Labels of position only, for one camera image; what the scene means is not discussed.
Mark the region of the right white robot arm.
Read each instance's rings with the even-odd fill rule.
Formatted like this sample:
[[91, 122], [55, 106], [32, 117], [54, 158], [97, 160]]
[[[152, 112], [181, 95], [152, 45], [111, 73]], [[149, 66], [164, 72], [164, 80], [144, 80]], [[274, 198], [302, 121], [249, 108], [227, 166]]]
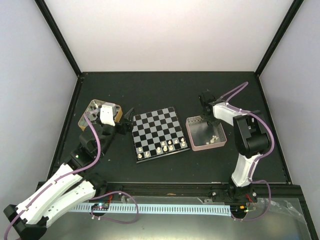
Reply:
[[261, 158], [268, 156], [275, 147], [274, 136], [265, 123], [263, 114], [235, 107], [216, 99], [210, 91], [199, 96], [202, 116], [211, 126], [225, 122], [233, 127], [238, 159], [228, 187], [228, 198], [240, 201], [251, 190], [253, 175]]

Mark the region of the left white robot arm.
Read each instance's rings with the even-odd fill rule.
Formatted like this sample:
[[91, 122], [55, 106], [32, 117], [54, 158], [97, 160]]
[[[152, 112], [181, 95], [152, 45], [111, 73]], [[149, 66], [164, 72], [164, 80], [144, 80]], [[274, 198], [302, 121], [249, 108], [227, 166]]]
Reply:
[[87, 126], [67, 161], [33, 195], [4, 209], [10, 224], [3, 238], [7, 239], [14, 229], [21, 240], [39, 240], [73, 207], [113, 195], [107, 190], [107, 182], [91, 169], [107, 153], [115, 135], [132, 131], [133, 114], [133, 108], [126, 114], [121, 110], [108, 113], [101, 107], [86, 111], [82, 117]]

